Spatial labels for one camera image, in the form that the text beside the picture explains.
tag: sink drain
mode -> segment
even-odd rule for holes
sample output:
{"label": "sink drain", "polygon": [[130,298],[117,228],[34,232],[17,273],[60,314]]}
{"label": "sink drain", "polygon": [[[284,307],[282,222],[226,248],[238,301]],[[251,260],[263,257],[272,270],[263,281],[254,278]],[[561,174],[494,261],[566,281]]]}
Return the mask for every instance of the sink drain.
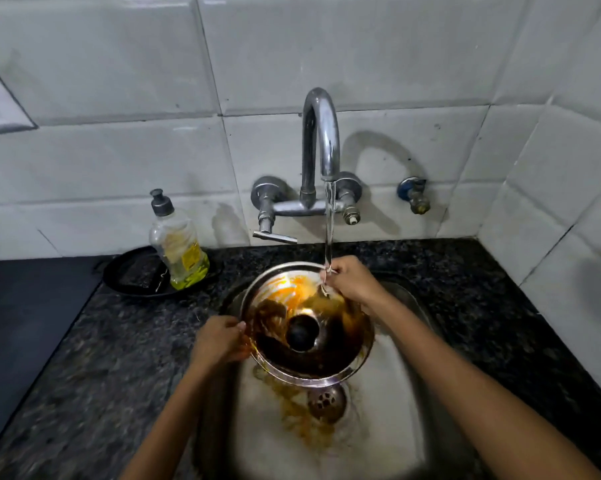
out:
{"label": "sink drain", "polygon": [[307,392],[307,407],[311,415],[328,424],[334,424],[344,415],[347,395],[343,386],[336,384]]}

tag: bottle label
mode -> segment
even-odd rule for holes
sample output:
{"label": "bottle label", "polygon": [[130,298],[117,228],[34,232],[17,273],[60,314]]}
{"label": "bottle label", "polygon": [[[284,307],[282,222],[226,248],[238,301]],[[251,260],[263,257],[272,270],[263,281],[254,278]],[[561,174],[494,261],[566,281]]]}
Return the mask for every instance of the bottle label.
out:
{"label": "bottle label", "polygon": [[198,245],[198,242],[194,242],[181,256],[181,261],[183,262],[185,271],[190,271],[194,266],[196,266],[200,258],[201,247]]}

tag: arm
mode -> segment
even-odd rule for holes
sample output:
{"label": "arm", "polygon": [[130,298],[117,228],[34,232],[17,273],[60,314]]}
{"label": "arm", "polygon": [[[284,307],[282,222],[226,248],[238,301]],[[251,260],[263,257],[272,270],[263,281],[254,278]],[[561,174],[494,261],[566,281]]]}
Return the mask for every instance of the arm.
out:
{"label": "arm", "polygon": [[497,381],[467,362],[376,281],[360,261],[334,259],[327,283],[392,331],[403,354],[501,480],[599,480],[573,443]]}
{"label": "arm", "polygon": [[221,363],[249,356],[242,339],[244,330],[245,323],[233,317],[210,317],[200,329],[189,368],[121,480],[169,480],[174,476],[207,379]]}

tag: kitchen sink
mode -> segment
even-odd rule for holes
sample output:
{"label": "kitchen sink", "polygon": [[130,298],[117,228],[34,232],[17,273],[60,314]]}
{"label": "kitchen sink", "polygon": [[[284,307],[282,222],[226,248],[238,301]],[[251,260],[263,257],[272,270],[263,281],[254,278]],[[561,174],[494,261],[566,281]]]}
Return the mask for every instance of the kitchen sink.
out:
{"label": "kitchen sink", "polygon": [[[439,333],[403,278],[376,277]],[[239,314],[246,287],[230,293],[222,314]],[[226,365],[210,383],[193,440],[205,480],[456,479],[475,458],[378,322],[367,361],[336,387],[282,383],[252,358]]]}

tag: dish soap bottle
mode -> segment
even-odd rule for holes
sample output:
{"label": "dish soap bottle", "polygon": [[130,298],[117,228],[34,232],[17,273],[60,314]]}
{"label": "dish soap bottle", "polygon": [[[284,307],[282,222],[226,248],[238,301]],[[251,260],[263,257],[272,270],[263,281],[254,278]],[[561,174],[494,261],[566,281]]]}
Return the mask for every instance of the dish soap bottle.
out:
{"label": "dish soap bottle", "polygon": [[157,251],[177,290],[202,280],[210,260],[198,244],[193,220],[184,210],[175,209],[162,189],[150,192],[156,221],[150,230],[150,244]]}

